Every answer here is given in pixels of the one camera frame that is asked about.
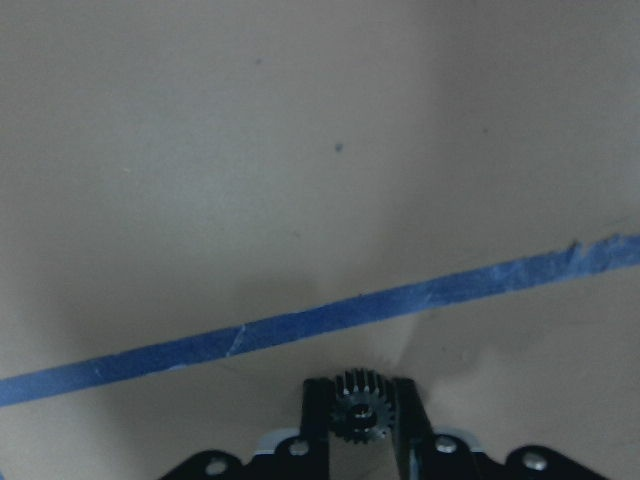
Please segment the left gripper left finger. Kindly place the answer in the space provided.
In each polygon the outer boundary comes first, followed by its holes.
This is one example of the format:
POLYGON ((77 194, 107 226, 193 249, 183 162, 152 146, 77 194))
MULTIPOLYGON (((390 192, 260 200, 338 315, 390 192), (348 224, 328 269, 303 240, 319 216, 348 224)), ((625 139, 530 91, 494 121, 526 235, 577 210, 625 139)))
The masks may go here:
POLYGON ((334 386, 327 378, 303 383, 300 438, 309 449, 303 456, 309 479, 329 479, 329 425, 334 386))

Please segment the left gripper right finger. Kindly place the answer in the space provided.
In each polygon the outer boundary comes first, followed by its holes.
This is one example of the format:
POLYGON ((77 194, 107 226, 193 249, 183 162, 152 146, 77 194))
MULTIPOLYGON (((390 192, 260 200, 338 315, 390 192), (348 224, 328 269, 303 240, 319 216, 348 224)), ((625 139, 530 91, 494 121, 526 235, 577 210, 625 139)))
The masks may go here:
POLYGON ((392 442, 399 476, 404 480, 426 479, 426 461, 434 432, 414 380, 394 377, 395 423, 392 442))

